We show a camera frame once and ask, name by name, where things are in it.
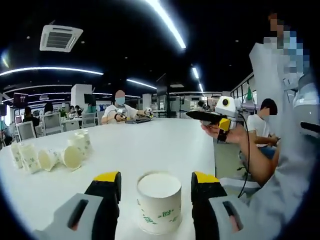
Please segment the black hair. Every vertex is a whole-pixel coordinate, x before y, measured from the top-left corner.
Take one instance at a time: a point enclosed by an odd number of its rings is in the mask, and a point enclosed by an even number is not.
[[[270,115],[277,115],[278,114],[278,107],[275,101],[273,101],[271,98],[266,98],[261,103],[260,110],[262,109],[270,109]]]
[[[25,115],[31,114],[31,108],[30,108],[29,106],[26,106],[26,107],[24,108],[24,114],[25,114]]]
[[[203,107],[205,105],[205,103],[203,101],[198,101],[198,106],[199,107]]]
[[[54,106],[52,105],[51,102],[47,102],[45,105],[44,105],[44,113],[46,112],[53,112],[54,111]]]

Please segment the paper cup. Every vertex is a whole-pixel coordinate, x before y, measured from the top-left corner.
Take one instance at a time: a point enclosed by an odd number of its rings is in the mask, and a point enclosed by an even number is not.
[[[178,229],[181,221],[181,183],[168,172],[152,171],[137,182],[141,229],[161,235]]]
[[[50,172],[59,161],[59,157],[57,152],[53,150],[40,150],[38,152],[38,161],[43,170]]]
[[[19,152],[19,145],[17,143],[11,143],[10,149],[11,149],[14,165],[18,169],[22,168],[23,165],[22,165],[22,158]]]
[[[80,129],[78,130],[76,133],[76,135],[81,135],[81,136],[84,136],[84,148],[86,150],[86,153],[90,153],[93,151],[93,148],[92,148],[92,145],[91,145],[91,142],[90,142],[90,136],[89,136],[89,133],[87,130],[84,130],[84,129]]]
[[[81,167],[83,155],[75,146],[68,146],[61,152],[61,162],[72,171]]]
[[[85,136],[80,135],[80,134],[74,134],[74,135],[70,136],[70,138],[68,139],[68,145],[74,146],[80,151],[80,153],[82,155],[81,160],[84,160],[86,158],[87,150],[86,150]]]
[[[35,147],[32,144],[20,145],[19,151],[22,157],[22,165],[24,170],[31,174],[40,170]]]

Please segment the air conditioner vent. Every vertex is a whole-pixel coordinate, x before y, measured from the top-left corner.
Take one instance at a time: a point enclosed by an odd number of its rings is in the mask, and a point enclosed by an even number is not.
[[[82,33],[82,29],[70,26],[45,25],[41,36],[40,51],[69,53]]]

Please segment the cable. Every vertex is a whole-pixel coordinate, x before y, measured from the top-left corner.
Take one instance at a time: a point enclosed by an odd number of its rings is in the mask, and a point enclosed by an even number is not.
[[[248,180],[248,175],[249,175],[249,167],[250,167],[250,139],[249,139],[249,131],[248,131],[248,126],[247,126],[247,122],[244,118],[244,116],[239,113],[239,115],[243,118],[243,121],[244,121],[244,124],[245,124],[245,128],[246,128],[246,134],[247,134],[247,138],[248,138],[248,169],[246,171],[246,175],[245,175],[245,179],[244,179],[244,184],[243,184],[243,187],[238,195],[238,198],[240,198],[242,195],[243,195],[243,191],[245,189],[245,186],[246,186],[246,183],[247,183],[247,180]]]

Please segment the face mask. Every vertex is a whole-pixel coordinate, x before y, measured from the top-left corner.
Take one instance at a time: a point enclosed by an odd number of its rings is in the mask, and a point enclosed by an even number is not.
[[[115,102],[118,104],[118,105],[123,105],[125,104],[125,101],[126,99],[124,97],[116,97],[115,98]]]

